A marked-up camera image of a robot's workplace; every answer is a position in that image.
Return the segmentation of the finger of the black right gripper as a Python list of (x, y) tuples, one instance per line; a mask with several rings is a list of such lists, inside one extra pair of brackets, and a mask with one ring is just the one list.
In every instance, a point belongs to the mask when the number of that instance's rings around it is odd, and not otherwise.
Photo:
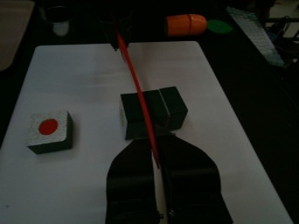
[(115, 33), (110, 34), (110, 43), (112, 45), (114, 50), (116, 51), (119, 49), (119, 45), (118, 45), (118, 35)]
[(126, 42), (126, 48), (130, 47), (130, 43), (131, 43), (131, 30), (123, 30), (122, 31), (122, 37), (123, 37), (123, 40)]

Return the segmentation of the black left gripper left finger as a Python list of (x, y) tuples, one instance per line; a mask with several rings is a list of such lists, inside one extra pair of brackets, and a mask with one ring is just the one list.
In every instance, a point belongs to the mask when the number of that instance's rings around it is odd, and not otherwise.
[(159, 224), (151, 144), (134, 140), (107, 172), (106, 224)]

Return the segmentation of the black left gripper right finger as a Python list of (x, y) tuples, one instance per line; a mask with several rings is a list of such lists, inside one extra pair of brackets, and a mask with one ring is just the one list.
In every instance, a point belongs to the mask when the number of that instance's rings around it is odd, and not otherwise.
[(170, 224), (232, 224), (219, 168), (207, 153), (178, 136), (159, 136)]

